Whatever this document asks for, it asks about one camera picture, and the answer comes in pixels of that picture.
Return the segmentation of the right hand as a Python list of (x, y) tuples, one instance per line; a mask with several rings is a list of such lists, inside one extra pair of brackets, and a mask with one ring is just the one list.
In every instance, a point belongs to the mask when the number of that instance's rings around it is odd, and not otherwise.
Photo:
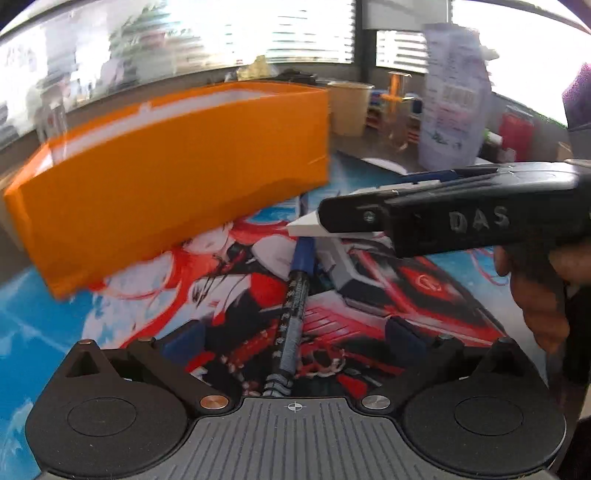
[[(549, 254), (549, 260), (563, 280), (579, 286), (590, 284), (590, 240), (561, 247)], [(502, 247), (495, 248), (494, 263), (500, 276), (511, 275), (512, 296), (522, 309), (524, 321), (536, 343), (546, 353), (555, 353), (570, 333), (565, 314), (559, 310), (556, 294), (519, 273)]]

